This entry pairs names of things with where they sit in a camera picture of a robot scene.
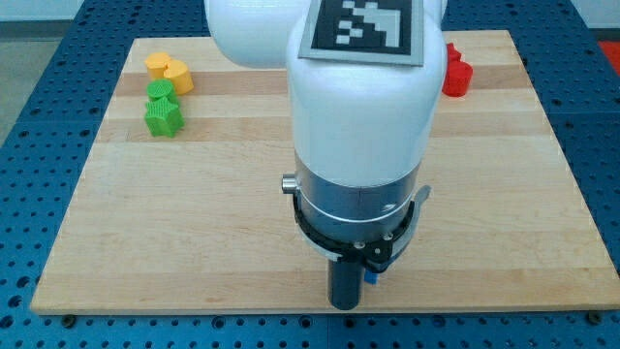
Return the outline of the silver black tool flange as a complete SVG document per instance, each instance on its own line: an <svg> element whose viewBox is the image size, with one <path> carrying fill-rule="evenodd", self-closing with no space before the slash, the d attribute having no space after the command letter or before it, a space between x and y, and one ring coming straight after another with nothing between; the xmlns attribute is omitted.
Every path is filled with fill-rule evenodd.
<svg viewBox="0 0 620 349"><path fill-rule="evenodd" d="M332 262L358 262L373 272L385 271L412 240L421 206L431 188L415 189L423 155L410 170L377 185L348 186L317 174L295 157L295 221L319 253Z"/></svg>

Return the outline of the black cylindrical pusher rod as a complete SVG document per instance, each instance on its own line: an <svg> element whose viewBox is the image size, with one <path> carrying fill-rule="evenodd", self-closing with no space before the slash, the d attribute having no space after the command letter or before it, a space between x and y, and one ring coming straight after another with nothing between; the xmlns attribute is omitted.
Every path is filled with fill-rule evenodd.
<svg viewBox="0 0 620 349"><path fill-rule="evenodd" d="M330 261L328 298L339 310L352 310L359 304L363 266L359 259Z"/></svg>

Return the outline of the red block behind arm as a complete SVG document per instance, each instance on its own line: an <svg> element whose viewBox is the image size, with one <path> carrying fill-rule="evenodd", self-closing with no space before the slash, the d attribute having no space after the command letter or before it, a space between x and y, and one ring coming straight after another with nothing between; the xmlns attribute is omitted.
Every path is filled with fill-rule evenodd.
<svg viewBox="0 0 620 349"><path fill-rule="evenodd" d="M454 43L447 44L448 62L458 62L461 60L461 52L455 47Z"/></svg>

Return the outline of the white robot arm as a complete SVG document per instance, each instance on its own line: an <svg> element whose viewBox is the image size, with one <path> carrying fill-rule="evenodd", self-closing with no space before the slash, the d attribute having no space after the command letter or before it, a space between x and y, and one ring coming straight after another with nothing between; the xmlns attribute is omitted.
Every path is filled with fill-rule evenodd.
<svg viewBox="0 0 620 349"><path fill-rule="evenodd" d="M307 241L329 261L330 303L406 249L447 73L443 1L221 1L204 12L231 62L286 71L295 171L282 179Z"/></svg>

